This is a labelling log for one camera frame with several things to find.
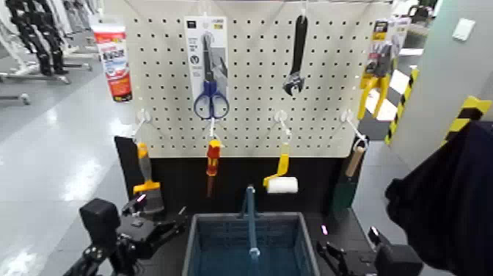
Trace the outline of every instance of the basket handle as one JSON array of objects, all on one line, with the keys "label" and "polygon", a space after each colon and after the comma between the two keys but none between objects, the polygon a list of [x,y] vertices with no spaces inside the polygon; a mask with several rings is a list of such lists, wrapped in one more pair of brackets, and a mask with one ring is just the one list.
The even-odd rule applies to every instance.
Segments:
[{"label": "basket handle", "polygon": [[248,236],[250,239],[249,254],[250,257],[252,257],[252,260],[256,261],[258,260],[258,256],[260,256],[260,250],[257,247],[257,233],[255,231],[255,217],[258,216],[257,211],[255,210],[255,189],[252,185],[248,185],[246,190],[247,191],[243,200],[243,208],[241,208],[240,218],[244,219],[245,213],[248,211]]}]

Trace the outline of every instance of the wall outlet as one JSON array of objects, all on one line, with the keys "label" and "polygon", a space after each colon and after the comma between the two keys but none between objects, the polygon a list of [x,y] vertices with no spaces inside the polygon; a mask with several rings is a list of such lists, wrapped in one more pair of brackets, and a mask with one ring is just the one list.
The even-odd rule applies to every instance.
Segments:
[{"label": "wall outlet", "polygon": [[469,38],[475,24],[476,21],[461,18],[452,36],[458,40],[466,41]]}]

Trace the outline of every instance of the black cloth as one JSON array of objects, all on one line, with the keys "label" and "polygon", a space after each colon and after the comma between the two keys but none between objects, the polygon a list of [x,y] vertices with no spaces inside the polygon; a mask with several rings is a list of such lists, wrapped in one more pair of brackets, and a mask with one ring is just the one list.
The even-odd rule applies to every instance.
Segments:
[{"label": "black cloth", "polygon": [[386,191],[390,219],[428,265],[493,275],[493,123],[471,122]]}]

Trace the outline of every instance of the yellow handle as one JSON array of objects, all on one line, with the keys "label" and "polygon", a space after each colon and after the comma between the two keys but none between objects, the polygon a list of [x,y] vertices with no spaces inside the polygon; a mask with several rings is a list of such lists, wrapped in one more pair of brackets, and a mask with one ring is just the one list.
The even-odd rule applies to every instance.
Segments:
[{"label": "yellow handle", "polygon": [[269,181],[272,178],[280,177],[288,173],[289,168],[289,144],[283,143],[281,145],[281,156],[279,157],[279,164],[277,165],[277,173],[275,175],[268,176],[263,179],[263,186],[267,188]]},{"label": "yellow handle", "polygon": [[390,75],[387,74],[385,77],[380,79],[380,97],[379,101],[376,103],[375,112],[373,112],[373,117],[376,118],[379,115],[380,107],[387,98],[387,91],[390,84]]},{"label": "yellow handle", "polygon": [[139,158],[139,166],[144,176],[144,183],[142,185],[134,186],[134,194],[138,192],[146,192],[151,189],[159,189],[161,184],[159,182],[154,182],[152,179],[152,170],[150,166],[150,158],[147,150],[147,145],[145,143],[137,144],[137,157]]},{"label": "yellow handle", "polygon": [[358,109],[358,120],[361,120],[365,117],[366,111],[366,99],[370,95],[370,91],[377,85],[379,79],[376,77],[371,78],[366,84],[366,88],[363,90],[363,94],[361,95],[361,100],[359,101],[359,109]]}]

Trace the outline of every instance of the blue-handled scissors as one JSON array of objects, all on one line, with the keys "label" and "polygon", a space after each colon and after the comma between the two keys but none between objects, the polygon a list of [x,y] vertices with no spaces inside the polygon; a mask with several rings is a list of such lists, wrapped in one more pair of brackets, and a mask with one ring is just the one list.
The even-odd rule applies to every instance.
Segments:
[{"label": "blue-handled scissors", "polygon": [[204,55],[204,82],[202,93],[194,102],[194,111],[197,116],[204,120],[221,119],[230,111],[230,103],[217,88],[217,81],[211,70],[211,56],[209,53],[210,37],[206,34],[202,36],[203,55]]}]

